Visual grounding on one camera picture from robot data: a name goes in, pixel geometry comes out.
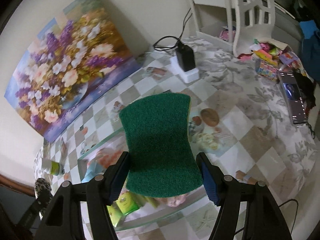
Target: pink toy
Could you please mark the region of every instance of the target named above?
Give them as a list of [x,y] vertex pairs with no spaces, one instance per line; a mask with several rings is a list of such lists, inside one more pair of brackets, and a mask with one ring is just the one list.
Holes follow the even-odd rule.
[[[236,31],[232,31],[233,39],[235,38],[235,35],[236,35]],[[229,31],[228,31],[227,29],[223,30],[223,31],[220,33],[219,38],[222,39],[222,40],[224,40],[224,41],[229,41]]]
[[241,61],[247,61],[247,60],[251,59],[251,55],[252,54],[244,54],[244,53],[242,53],[242,54],[240,54],[238,56],[238,59],[241,60]]
[[271,45],[267,42],[260,43],[261,49],[263,49],[265,52],[269,52],[271,50]]

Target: white container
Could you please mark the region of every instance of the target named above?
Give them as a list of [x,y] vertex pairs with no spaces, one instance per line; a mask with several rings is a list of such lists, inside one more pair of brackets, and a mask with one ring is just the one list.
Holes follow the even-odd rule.
[[44,158],[41,159],[41,169],[44,172],[55,176],[62,175],[64,173],[64,169],[60,163]]
[[184,72],[178,63],[177,56],[170,58],[171,65],[167,66],[173,75],[179,75],[186,84],[199,79],[199,70],[197,68]]

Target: chair backrest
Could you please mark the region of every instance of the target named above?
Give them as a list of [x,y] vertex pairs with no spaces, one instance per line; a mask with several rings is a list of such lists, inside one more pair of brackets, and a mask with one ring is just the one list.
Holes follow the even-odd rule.
[[267,37],[275,25],[274,0],[235,0],[236,36],[233,53],[250,53],[249,46],[254,39]]

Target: bottle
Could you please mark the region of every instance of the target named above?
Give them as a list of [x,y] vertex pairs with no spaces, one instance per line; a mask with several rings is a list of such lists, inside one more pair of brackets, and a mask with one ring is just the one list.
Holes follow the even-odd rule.
[[52,174],[54,176],[64,174],[64,169],[60,163],[47,160],[42,158],[41,159],[41,169],[48,174]]

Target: floral painting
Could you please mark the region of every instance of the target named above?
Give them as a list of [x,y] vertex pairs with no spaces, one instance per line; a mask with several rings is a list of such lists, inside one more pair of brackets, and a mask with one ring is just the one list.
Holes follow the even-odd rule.
[[76,0],[31,43],[4,96],[53,142],[89,105],[139,68],[102,0]]

